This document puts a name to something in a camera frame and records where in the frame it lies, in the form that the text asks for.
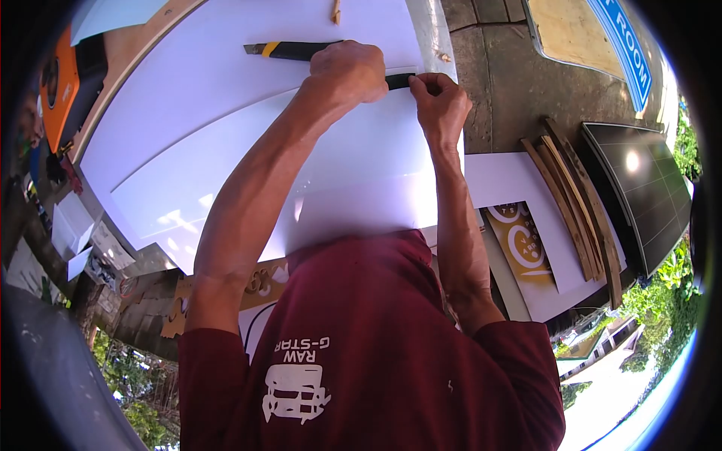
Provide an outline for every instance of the black cable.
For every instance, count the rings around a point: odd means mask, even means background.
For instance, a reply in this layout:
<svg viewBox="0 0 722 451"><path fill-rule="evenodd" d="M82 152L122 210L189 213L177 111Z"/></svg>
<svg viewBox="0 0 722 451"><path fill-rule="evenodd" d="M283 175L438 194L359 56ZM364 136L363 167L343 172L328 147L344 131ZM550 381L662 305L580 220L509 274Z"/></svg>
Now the black cable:
<svg viewBox="0 0 722 451"><path fill-rule="evenodd" d="M251 324L248 325L248 331L245 333L245 340L243 342L243 350L244 351L246 350L246 346L248 346L248 337L251 336L251 328L253 327L253 323L256 322L256 318L258 318L261 315L261 313L265 312L270 307L273 307L274 305L276 305L277 302L278 301L274 302L273 304L265 306L264 308L261 309L260 312L256 313L256 316L253 317L253 319L251 320Z"/></svg>

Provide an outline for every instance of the wood shavings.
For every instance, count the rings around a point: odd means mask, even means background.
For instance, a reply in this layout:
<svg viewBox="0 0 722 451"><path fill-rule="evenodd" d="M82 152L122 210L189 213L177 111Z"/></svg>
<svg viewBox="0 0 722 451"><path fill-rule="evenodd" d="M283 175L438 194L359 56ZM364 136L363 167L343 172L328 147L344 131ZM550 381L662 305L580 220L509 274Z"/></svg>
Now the wood shavings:
<svg viewBox="0 0 722 451"><path fill-rule="evenodd" d="M331 11L331 21L336 24L341 24L341 10L339 7L341 6L341 0L334 0L334 9Z"/></svg>

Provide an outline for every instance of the utility knife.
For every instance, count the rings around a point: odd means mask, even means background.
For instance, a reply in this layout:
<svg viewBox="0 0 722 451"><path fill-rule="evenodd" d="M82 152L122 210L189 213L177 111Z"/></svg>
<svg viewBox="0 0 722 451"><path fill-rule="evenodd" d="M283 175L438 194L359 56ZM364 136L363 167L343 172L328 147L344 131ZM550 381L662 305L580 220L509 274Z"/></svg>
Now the utility knife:
<svg viewBox="0 0 722 451"><path fill-rule="evenodd" d="M343 41L336 40L331 43L294 43L276 41L272 43L246 44L243 46L248 55L261 55L265 58L292 59L296 61L311 61L316 52L322 51L331 44ZM409 76L416 74L396 74L386 76L388 90L409 87Z"/></svg>

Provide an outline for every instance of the hand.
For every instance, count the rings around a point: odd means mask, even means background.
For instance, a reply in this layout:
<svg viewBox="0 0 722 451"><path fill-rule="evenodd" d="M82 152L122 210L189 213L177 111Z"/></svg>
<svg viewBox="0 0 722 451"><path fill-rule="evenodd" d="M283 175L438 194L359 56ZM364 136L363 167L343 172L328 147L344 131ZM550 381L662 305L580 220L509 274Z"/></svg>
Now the hand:
<svg viewBox="0 0 722 451"><path fill-rule="evenodd" d="M380 100L388 92L383 53L375 45L354 40L329 45L313 55L310 72L304 85L322 91L320 98L350 108Z"/></svg>
<svg viewBox="0 0 722 451"><path fill-rule="evenodd" d="M446 74L419 74L409 77L416 99L417 115L432 152L453 150L464 128L471 100Z"/></svg>

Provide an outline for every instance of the wooden plank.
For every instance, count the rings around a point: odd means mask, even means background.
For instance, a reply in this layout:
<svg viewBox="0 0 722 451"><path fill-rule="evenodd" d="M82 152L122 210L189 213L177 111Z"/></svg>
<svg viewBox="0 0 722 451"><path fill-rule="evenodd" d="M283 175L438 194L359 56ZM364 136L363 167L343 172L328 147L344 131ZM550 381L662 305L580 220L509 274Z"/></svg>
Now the wooden plank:
<svg viewBox="0 0 722 451"><path fill-rule="evenodd" d="M625 79L617 54L586 0L527 3L545 56Z"/></svg>
<svg viewBox="0 0 722 451"><path fill-rule="evenodd" d="M596 253L596 246L594 245L593 235L589 230L591 225L588 224L587 221L584 219L582 206L579 204L577 198L572 193L572 189L569 186L569 181L567 181L567 179L563 175L561 175L561 169L552 157L549 148L544 144L540 144L536 149L539 153L539 156L541 157L542 162L547 166L547 168L549 168L549 172L552 174L554 182L557 184L557 186L560 187L560 191L562 192L562 195L567 201L569 210L572 212L574 222L577 224L577 229L579 230L579 233L581 235L582 243L584 244L584 250L589 259L589 263L592 269L592 277L594 277L595 280L599 280L604 270L601 266L601 257L599 257Z"/></svg>
<svg viewBox="0 0 722 451"><path fill-rule="evenodd" d="M622 269L619 265L619 255L612 237L612 230L609 228L609 223L604 215L599 197L594 190L594 185L569 140L567 140L567 137L564 136L553 119L547 118L544 121L544 127L552 135L552 140L563 149L563 152L561 152L562 158L569 168L573 168L571 170L572 177L575 183L582 188L580 193L584 204L593 214L592 224L596 236L601 238L599 241L603 251L601 260L606 273L606 285L609 287L609 301L612 304L612 309L615 310L622 304L622 282L619 280L619 272Z"/></svg>
<svg viewBox="0 0 722 451"><path fill-rule="evenodd" d="M560 172L560 178L562 179L564 187L569 195L570 204L579 213L578 219L580 224L580 230L586 231L587 240L591 245L594 263L597 267L594 280L600 280L601 275L604 272L604 267L601 262L601 248L599 247L599 240L596 236L596 233L594 232L594 225L592 224L591 215L589 214L589 211L584 204L577 184L572 178L569 169L561 158L561 155L554 143L552 142L552 139L548 136L542 136L541 139L544 142L545 147L549 150L549 154L552 155L555 167Z"/></svg>
<svg viewBox="0 0 722 451"><path fill-rule="evenodd" d="M579 263L582 267L582 274L584 275L584 280L587 281L593 278L594 272L589 262L589 257L587 256L587 250L584 247L584 241L582 240L582 236L579 233L579 228L577 227L576 221L574 220L574 216L570 210L570 206L567 204L566 197L562 194L560 187L554 181L552 174L547 169L547 166L544 164L539 154L536 153L536 150L531 145L531 142L529 142L528 139L522 139L521 144L524 146L524 149L531 157L531 160L536 165L536 168L539 169L539 173L541 174L541 177L544 178L544 182L546 182L549 191L551 191L552 196L554 197L554 201L557 202L559 212L562 214L564 223L567 225L567 229L569 230L569 235L571 235L572 237L574 248L577 251Z"/></svg>
<svg viewBox="0 0 722 451"><path fill-rule="evenodd" d="M69 150L73 163L82 158L95 127L133 70L166 34L205 1L168 0L145 24L103 33L108 73L103 79L103 90L90 108L80 131L73 137L73 148Z"/></svg>

